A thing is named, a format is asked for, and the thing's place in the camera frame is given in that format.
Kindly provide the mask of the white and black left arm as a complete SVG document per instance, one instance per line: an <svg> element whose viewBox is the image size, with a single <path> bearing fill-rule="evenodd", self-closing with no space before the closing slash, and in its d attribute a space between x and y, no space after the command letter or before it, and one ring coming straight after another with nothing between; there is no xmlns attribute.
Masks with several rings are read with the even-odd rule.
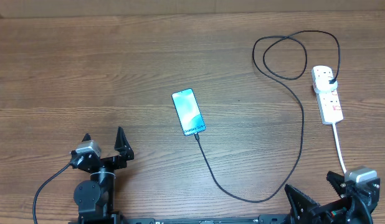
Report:
<svg viewBox="0 0 385 224"><path fill-rule="evenodd" d="M114 150L118 155L101 157L98 143L86 134L76 150L71 152L70 165L90 174L76 186L74 202L78 206L78 223L126 223L126 218L114 210L115 171L127 167L134 152L122 127L118 127Z"/></svg>

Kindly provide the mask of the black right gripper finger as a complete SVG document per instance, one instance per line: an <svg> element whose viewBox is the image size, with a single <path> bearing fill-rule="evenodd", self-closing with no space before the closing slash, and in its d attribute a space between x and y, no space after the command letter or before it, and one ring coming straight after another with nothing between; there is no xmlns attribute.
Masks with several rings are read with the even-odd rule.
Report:
<svg viewBox="0 0 385 224"><path fill-rule="evenodd" d="M312 210L320 204L304 194L292 185L285 185L285 193L290 203L290 223L313 223L314 214Z"/></svg>
<svg viewBox="0 0 385 224"><path fill-rule="evenodd" d="M340 198L346 197L346 184L345 177L343 175L329 171L326 175L326 179Z"/></svg>

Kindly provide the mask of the blue Galaxy smartphone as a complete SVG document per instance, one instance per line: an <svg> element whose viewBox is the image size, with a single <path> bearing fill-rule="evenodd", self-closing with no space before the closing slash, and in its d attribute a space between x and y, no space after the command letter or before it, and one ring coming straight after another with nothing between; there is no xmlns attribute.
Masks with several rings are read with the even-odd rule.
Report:
<svg viewBox="0 0 385 224"><path fill-rule="evenodd" d="M206 130L206 124L191 88L173 93L171 97L185 136Z"/></svg>

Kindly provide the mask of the white power strip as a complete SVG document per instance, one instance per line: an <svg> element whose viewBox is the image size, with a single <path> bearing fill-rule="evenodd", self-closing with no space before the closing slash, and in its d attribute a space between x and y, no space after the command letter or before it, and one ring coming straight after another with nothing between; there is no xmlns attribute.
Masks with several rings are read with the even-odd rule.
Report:
<svg viewBox="0 0 385 224"><path fill-rule="evenodd" d="M333 79L333 72L330 67L317 65L311 70L312 80L315 77ZM343 120L343 112L337 90L328 93L316 93L316 99L320 111L321 122L323 124L336 124Z"/></svg>

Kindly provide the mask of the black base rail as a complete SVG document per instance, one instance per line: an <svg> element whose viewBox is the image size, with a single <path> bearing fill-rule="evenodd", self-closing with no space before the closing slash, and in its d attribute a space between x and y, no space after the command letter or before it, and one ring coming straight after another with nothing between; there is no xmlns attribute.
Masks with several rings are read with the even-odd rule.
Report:
<svg viewBox="0 0 385 224"><path fill-rule="evenodd" d="M124 224L287 224L291 223L287 214L270 214L259 215L258 217L248 218L180 218L180 219L162 219L154 218L112 218L109 220L98 220L85 222L83 218L69 222L69 224L77 223L124 223Z"/></svg>

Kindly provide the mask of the white charger plug adapter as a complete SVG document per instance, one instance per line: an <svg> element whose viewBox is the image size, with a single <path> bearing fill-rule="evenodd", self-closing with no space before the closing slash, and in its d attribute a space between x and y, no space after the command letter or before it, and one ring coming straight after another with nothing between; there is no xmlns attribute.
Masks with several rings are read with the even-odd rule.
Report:
<svg viewBox="0 0 385 224"><path fill-rule="evenodd" d="M331 91L334 91L338 87L338 82L335 81L334 83L330 83L333 79L329 80L328 77L321 78L321 77L315 77L313 81L313 89L315 93L328 93Z"/></svg>

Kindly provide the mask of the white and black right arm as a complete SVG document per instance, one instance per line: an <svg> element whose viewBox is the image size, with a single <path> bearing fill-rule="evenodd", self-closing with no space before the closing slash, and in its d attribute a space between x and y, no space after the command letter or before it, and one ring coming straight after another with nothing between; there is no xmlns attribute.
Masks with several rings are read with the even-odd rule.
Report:
<svg viewBox="0 0 385 224"><path fill-rule="evenodd" d="M289 223L372 223L379 202L381 180L374 169L359 167L340 175L329 171L327 181L340 197L320 205L297 188L287 184L285 193L291 210Z"/></svg>

